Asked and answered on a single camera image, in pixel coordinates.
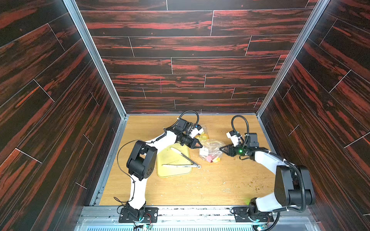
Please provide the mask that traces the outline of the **clear resealable bag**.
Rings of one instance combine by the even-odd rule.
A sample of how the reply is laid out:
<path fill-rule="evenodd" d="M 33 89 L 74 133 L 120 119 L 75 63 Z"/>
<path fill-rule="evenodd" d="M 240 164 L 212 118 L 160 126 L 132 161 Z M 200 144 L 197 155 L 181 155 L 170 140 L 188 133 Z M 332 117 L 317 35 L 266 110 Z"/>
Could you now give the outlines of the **clear resealable bag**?
<path fill-rule="evenodd" d="M 221 141 L 217 140 L 206 140 L 202 141 L 202 148 L 199 150 L 199 156 L 209 162 L 209 163 L 217 163 L 221 161 L 221 157 L 223 152 L 220 151 L 220 148 L 225 146 L 225 144 Z"/>

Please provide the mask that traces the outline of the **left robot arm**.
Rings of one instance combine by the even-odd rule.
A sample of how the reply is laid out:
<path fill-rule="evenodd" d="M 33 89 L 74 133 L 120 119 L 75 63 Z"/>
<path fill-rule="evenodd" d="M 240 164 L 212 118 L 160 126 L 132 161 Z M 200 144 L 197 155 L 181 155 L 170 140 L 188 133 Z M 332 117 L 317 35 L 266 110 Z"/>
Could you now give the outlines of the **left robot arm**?
<path fill-rule="evenodd" d="M 147 179 L 152 174 L 157 153 L 168 146 L 179 143 L 190 149 L 203 147 L 196 138 L 204 131 L 199 123 L 199 115 L 193 110 L 183 112 L 177 121 L 164 128 L 163 134 L 150 140 L 136 140 L 132 152 L 127 160 L 128 175 L 131 178 L 130 199 L 123 202 L 120 212 L 120 223 L 142 221 L 145 217 L 145 191 Z"/>

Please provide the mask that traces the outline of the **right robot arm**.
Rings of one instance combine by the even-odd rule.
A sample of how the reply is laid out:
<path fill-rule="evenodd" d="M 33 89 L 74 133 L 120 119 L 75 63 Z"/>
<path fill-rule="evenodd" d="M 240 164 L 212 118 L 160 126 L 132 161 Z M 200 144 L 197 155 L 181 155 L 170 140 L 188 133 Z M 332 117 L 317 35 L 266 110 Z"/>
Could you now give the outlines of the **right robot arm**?
<path fill-rule="evenodd" d="M 275 175 L 274 191 L 264 197 L 253 198 L 246 211 L 252 222 L 265 222 L 272 213 L 293 210 L 304 212 L 316 202 L 310 172 L 305 166 L 297 166 L 285 158 L 260 147 L 257 134 L 246 131 L 241 135 L 235 128 L 227 137 L 232 144 L 222 146 L 220 151 L 240 160 L 253 160 Z"/>

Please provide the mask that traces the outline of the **yellow plastic tray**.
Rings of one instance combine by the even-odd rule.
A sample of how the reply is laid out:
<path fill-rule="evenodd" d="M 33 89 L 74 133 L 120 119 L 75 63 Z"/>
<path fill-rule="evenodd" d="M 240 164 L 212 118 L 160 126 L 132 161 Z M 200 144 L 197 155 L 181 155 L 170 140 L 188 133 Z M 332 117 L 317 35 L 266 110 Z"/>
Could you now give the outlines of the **yellow plastic tray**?
<path fill-rule="evenodd" d="M 191 167 L 167 167 L 166 164 L 171 165 L 191 165 L 191 162 L 186 160 L 181 155 L 177 154 L 171 147 L 181 151 L 185 156 L 189 156 L 189 148 L 187 146 L 181 146 L 181 144 L 176 143 L 163 149 L 157 154 L 157 174 L 161 178 L 174 177 L 180 175 L 187 175 L 191 173 Z"/>

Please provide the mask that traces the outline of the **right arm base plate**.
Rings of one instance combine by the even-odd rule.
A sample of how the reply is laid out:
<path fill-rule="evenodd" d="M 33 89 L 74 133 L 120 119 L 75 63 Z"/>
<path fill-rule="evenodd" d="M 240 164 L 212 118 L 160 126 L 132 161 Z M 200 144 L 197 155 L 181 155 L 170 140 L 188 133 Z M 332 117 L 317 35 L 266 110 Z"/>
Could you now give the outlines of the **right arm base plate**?
<path fill-rule="evenodd" d="M 274 221 L 271 212 L 254 211 L 249 207 L 232 207 L 230 213 L 234 216 L 236 223 L 269 223 Z"/>

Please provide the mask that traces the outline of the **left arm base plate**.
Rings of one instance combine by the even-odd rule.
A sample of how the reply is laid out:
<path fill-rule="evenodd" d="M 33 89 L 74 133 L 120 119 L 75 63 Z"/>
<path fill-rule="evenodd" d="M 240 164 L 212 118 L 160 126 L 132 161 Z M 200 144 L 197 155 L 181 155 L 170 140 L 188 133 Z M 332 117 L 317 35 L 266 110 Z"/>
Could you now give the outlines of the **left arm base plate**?
<path fill-rule="evenodd" d="M 119 215 L 119 223 L 156 223 L 159 208 L 143 207 L 139 210 L 122 208 Z"/>

